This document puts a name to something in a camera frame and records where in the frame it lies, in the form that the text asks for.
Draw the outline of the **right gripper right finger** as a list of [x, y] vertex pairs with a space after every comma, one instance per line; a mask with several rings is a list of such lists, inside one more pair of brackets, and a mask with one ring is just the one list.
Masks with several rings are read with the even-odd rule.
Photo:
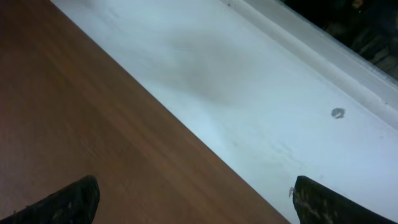
[[296, 179], [292, 202], [301, 224], [396, 224], [304, 175]]

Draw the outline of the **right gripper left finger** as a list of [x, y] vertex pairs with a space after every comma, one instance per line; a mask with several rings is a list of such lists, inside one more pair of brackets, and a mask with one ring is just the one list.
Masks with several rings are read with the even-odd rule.
[[92, 224], [100, 189], [96, 177], [80, 180], [26, 206], [1, 220], [1, 224]]

